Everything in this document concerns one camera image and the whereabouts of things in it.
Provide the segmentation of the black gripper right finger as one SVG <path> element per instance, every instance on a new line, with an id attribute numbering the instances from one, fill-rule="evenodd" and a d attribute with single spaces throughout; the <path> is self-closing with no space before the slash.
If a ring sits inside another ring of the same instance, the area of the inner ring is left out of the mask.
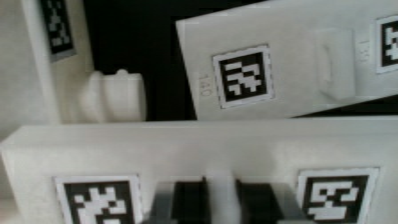
<path id="1" fill-rule="evenodd" d="M 240 224 L 309 224 L 286 183 L 237 181 Z"/>

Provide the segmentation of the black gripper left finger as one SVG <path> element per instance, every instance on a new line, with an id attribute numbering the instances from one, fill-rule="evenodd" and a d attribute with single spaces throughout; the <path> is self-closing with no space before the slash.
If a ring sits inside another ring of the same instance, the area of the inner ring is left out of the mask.
<path id="1" fill-rule="evenodd" d="M 205 178 L 158 184 L 150 216 L 142 224 L 212 224 Z"/>

